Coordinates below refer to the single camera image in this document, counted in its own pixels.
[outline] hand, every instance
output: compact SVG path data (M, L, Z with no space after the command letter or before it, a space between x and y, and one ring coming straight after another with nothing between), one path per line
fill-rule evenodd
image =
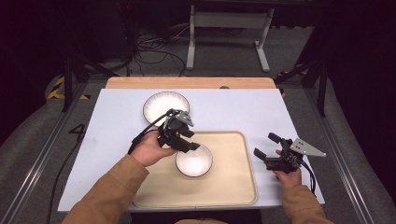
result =
M155 164L164 157L172 156L176 153L174 149L162 148L158 144L158 131L152 131L145 134L140 143L132 151L131 156L134 157L143 166L147 167Z
M276 150L276 154L280 155L281 150ZM274 174L279 178L280 184L283 189L300 186L302 185L301 170L298 168L295 172L286 174L283 171L273 171Z

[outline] jacket sleeve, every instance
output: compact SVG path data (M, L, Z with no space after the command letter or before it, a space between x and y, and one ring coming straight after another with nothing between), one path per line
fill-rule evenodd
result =
M149 171L125 155L76 203L63 223L118 223Z
M293 224L332 223L326 219L318 200L307 186L284 189L282 203L286 215Z

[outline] white bowl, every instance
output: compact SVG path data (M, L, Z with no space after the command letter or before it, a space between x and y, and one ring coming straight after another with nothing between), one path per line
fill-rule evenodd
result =
M177 169L186 176L196 177L206 174L212 167L213 157L209 148L200 145L196 150L176 154Z
M143 115L149 123L152 123L171 108L190 112L189 102L183 95L174 91L161 91L147 99L143 106ZM163 124L165 119L155 123L155 126Z

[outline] tray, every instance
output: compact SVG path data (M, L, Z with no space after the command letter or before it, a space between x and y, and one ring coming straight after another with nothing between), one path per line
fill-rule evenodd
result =
M240 132L196 132L188 139L207 146L211 169L188 177L176 167L175 155L148 167L150 174L134 198L140 208L248 205L257 199L245 136Z

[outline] white tabletop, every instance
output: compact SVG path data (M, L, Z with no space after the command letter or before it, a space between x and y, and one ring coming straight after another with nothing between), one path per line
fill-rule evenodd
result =
M68 212L128 151L132 140L149 124L143 116L147 99L160 91L103 89L99 95L85 138L67 180L58 211ZM252 162L258 199L252 205L161 208L175 211L192 209L243 209L281 205L281 188L271 171L253 155L255 147L268 157L278 157L280 145L268 139L275 133L287 139L297 138L279 90L172 90L182 94L190 103L192 131L238 131L245 135ZM303 184L310 186L309 173L302 168ZM319 185L316 195L324 203ZM131 204L131 212L157 211L141 209Z

